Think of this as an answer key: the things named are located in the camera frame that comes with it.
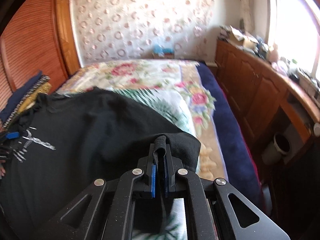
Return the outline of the black printed t-shirt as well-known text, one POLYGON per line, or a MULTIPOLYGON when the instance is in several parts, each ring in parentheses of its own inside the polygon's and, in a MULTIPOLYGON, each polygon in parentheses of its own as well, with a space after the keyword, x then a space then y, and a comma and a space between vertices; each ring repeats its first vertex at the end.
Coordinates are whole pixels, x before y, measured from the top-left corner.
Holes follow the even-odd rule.
POLYGON ((28 239, 95 179, 116 179, 148 155, 164 135, 172 155, 195 171, 200 142, 150 107, 95 88, 63 96, 40 94, 10 127, 5 145, 1 210, 20 239, 28 239))

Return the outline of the navy folded garment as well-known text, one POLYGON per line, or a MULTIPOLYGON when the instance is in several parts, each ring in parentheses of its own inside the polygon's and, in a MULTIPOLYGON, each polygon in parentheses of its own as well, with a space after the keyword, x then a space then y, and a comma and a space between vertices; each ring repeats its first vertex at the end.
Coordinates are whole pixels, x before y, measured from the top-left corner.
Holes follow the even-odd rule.
POLYGON ((21 99, 31 90, 31 88, 40 80, 42 71, 30 78, 21 88, 16 90, 8 99, 6 106, 1 110, 1 122, 4 124, 21 99))

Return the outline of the palm leaf bedsheet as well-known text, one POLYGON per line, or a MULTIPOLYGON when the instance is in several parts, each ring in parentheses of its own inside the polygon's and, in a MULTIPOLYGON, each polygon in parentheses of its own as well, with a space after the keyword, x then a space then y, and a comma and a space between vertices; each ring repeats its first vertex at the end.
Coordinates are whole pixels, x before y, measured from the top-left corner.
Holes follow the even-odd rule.
MULTIPOLYGON (((182 131, 196 136, 194 123, 188 104, 183 96, 174 89, 116 89, 111 91, 140 102, 155 110, 182 131)), ((133 239, 187 239, 183 199, 173 200, 167 225, 163 233, 148 233, 135 229, 133 239)))

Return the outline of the mustard gold folded cloth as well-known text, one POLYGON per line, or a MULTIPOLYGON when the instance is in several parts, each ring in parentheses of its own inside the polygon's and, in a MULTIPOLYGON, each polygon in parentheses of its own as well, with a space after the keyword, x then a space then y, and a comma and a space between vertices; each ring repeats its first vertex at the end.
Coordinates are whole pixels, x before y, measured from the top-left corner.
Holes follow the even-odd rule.
POLYGON ((36 98, 39 94, 48 94, 52 88, 52 85, 48 82, 40 85, 36 88, 31 94, 29 94, 19 105, 17 113, 20 114, 26 109, 29 109, 36 101, 36 98))

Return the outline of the navy patterned folded cloth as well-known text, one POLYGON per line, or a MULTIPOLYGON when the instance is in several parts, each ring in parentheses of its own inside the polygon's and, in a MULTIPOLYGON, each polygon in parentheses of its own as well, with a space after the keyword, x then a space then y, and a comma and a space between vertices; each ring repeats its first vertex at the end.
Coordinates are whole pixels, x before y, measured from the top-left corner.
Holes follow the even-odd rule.
POLYGON ((39 72, 29 79, 21 88, 16 90, 7 100, 6 106, 1 110, 1 127, 8 128, 12 121, 26 110, 40 93, 48 94, 52 85, 50 77, 39 72))

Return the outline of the navy blue blanket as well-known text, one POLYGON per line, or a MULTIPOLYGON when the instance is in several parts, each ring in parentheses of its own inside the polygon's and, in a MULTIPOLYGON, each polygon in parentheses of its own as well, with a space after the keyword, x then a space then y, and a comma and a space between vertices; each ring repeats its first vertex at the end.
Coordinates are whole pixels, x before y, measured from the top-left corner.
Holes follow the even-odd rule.
POLYGON ((216 99, 213 121, 225 161, 228 181, 254 205, 263 209, 264 199, 257 168, 227 98, 203 61, 199 62, 197 70, 203 87, 216 99))

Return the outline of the floral quilt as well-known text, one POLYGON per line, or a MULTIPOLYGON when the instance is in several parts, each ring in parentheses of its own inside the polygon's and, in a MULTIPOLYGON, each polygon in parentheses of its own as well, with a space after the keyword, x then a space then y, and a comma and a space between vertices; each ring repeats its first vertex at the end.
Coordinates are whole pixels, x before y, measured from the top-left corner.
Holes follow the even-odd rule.
POLYGON ((116 60, 87 65, 58 90, 71 95, 92 88, 174 89, 188 104, 196 137, 201 143, 197 174, 214 180, 227 178, 217 131, 213 121, 215 98, 202 85, 195 61, 183 60, 116 60))

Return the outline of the grey waste bin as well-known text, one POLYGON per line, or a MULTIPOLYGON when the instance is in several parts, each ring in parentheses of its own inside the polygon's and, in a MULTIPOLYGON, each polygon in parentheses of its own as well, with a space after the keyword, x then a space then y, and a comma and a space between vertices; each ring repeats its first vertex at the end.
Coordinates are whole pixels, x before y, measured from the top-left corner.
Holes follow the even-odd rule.
POLYGON ((287 137, 277 133, 273 141, 267 146, 261 157, 265 165, 273 165, 291 152, 291 144, 287 137))

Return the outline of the box with blue cloth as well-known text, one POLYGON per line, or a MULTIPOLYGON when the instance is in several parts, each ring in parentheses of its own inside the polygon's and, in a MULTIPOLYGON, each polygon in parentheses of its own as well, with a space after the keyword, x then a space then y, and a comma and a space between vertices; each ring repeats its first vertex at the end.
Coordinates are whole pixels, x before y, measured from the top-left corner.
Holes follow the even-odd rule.
POLYGON ((156 44, 153 47, 152 56, 154 59, 174 59, 175 52, 173 48, 166 48, 156 44))

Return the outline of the long wooden cabinet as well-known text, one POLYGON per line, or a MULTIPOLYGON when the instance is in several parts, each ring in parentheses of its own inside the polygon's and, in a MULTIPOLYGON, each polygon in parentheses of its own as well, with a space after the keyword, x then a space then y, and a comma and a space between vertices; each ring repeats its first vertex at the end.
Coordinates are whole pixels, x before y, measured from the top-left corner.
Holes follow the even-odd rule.
POLYGON ((262 155, 280 133, 291 144, 282 159, 289 164, 319 138, 319 108, 298 84, 226 41, 217 41, 215 62, 217 81, 252 153, 262 155))

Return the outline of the cardboard box on cabinet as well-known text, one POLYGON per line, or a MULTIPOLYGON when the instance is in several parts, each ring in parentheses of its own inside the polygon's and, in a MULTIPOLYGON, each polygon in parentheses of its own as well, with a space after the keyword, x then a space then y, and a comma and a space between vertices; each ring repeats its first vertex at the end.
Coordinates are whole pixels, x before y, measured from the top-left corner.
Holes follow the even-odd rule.
POLYGON ((242 46, 244 48, 254 49, 258 45, 258 41, 251 35, 245 35, 238 29, 230 26, 230 32, 228 34, 228 41, 233 45, 242 46))

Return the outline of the circle patterned sheer curtain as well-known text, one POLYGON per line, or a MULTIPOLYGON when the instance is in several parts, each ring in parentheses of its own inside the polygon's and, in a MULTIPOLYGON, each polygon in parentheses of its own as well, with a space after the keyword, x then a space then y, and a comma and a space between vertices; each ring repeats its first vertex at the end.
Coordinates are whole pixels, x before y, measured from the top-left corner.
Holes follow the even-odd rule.
POLYGON ((72 0, 84 64, 148 59, 156 49, 176 59, 208 59, 214 0, 72 0))

